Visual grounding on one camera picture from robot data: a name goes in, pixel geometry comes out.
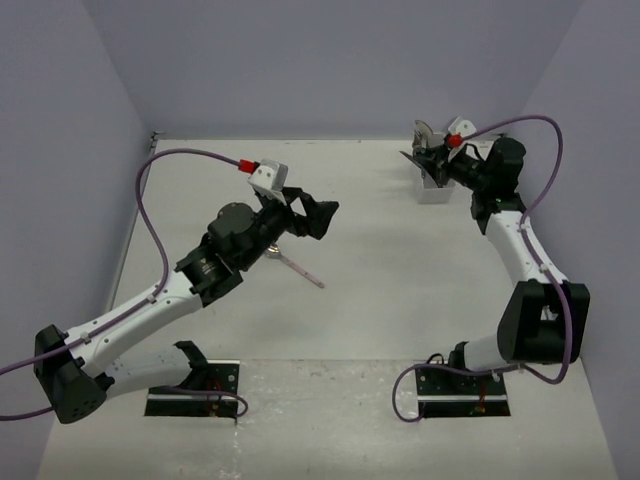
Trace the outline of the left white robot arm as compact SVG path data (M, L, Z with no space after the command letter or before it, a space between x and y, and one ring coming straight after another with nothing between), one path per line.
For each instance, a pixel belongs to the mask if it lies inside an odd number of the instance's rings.
M322 239L339 208L317 202L298 187L282 198L259 195L258 211L225 205L200 244L149 290L85 324L63 331L49 325L35 336L34 374L62 424L94 413L107 400L135 390L180 387L201 390L208 379L201 352L179 341L150 362L124 354L169 323L206 308L239 286L242 275L284 233Z

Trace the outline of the teal handled spoon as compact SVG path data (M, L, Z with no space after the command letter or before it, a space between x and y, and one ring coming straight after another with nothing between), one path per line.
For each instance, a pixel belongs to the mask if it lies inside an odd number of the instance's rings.
M438 146L438 137L432 128L423 120L414 121L414 130L421 132L424 136L425 148L423 150L435 148Z

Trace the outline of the pink handled spoon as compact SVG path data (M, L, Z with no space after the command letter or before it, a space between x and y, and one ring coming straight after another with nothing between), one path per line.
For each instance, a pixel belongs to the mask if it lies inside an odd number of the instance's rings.
M266 258L269 258L269 259L272 259L272 260L277 260L277 261L281 262L282 264L284 264L285 266L287 266L288 268L290 268L291 270L296 272L298 275L300 275L301 277L303 277L307 281L311 282L316 287L318 287L320 289L324 289L325 288L325 284L321 280L319 280L317 277L315 277L309 271L304 269L298 263L293 261L291 258L289 258L286 255L284 255L282 253L282 250L280 249L280 247L277 244L270 245L265 250L264 256Z

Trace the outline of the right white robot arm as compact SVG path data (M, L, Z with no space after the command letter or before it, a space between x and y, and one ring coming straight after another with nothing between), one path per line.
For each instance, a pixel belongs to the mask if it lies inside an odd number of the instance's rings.
M515 369L557 385L580 353L590 293L555 266L534 233L517 191L525 154L510 137L495 140L486 157L459 135L435 146L412 143L412 162L437 186L454 181L471 191L471 216L513 284L496 332L463 341L449 355L446 380L459 393L471 391L484 374Z

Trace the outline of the pink handled knife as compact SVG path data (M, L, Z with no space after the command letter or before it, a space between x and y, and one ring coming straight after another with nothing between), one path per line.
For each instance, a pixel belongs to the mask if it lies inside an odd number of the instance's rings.
M406 151L400 151L400 154L405 157L406 159L408 159L413 165L415 165L418 168L423 168L424 167L424 159L420 156L415 156L412 153L406 152Z

